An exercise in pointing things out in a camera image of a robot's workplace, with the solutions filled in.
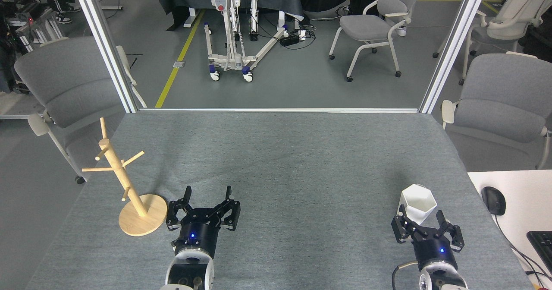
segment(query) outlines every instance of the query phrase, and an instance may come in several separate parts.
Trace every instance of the metal pole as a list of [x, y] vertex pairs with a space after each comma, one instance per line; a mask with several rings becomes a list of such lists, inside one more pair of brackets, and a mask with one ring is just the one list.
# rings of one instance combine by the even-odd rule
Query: metal pole
[[448, 35], [447, 44], [437, 62], [430, 86], [420, 106], [420, 113], [432, 113], [480, 4], [481, 0], [462, 0], [453, 27]]
[[97, 0], [79, 0], [79, 3], [81, 4], [82, 11], [85, 13], [88, 26], [98, 44], [109, 75], [119, 94], [122, 106], [127, 113], [136, 113], [136, 104], [130, 94], [130, 88], [125, 79], [124, 68], [117, 54], [116, 46], [113, 44], [102, 7]]

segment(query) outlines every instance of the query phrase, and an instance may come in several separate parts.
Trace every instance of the white paper cup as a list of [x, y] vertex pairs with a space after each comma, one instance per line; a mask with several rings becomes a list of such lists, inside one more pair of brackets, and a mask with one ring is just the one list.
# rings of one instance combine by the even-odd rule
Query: white paper cup
[[431, 191], [419, 184], [412, 184], [402, 190], [398, 207], [401, 207], [401, 205], [405, 206], [406, 216], [418, 224], [422, 224], [435, 207], [437, 207]]

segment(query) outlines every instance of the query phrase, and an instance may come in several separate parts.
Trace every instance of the gray table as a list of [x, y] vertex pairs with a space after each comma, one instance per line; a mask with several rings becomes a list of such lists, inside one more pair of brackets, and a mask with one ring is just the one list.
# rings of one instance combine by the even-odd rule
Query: gray table
[[[121, 158], [146, 152], [129, 166], [140, 194], [173, 200], [190, 184], [191, 205], [212, 207], [232, 186], [241, 216], [219, 233], [215, 289], [389, 290], [393, 268], [414, 259], [390, 226], [412, 183], [461, 226], [467, 246], [455, 256], [472, 290], [532, 289], [430, 115], [140, 112], [113, 142]], [[114, 174], [91, 178], [28, 289], [162, 286], [178, 233], [125, 235], [121, 194]], [[398, 289], [417, 280], [415, 266], [401, 270]]]

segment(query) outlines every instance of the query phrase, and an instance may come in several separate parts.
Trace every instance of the sneaker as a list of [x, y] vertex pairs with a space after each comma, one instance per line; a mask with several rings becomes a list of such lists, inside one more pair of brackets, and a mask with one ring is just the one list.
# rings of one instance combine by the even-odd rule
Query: sneaker
[[61, 7], [60, 13], [77, 13], [81, 11], [81, 7], [78, 5], [69, 5], [69, 3], [65, 3], [65, 6]]
[[73, 19], [71, 19], [69, 17], [65, 17], [65, 15], [63, 15], [60, 12], [56, 13], [56, 20], [57, 20], [58, 23], [61, 23], [61, 24], [72, 23], [73, 22]]

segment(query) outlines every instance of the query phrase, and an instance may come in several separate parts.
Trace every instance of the power strip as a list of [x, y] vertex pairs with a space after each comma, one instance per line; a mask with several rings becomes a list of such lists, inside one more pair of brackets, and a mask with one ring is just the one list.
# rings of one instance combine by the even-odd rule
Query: power strip
[[297, 44], [299, 42], [299, 36], [296, 34], [291, 34], [287, 38], [281, 38], [280, 44], [282, 46], [290, 46], [293, 44]]

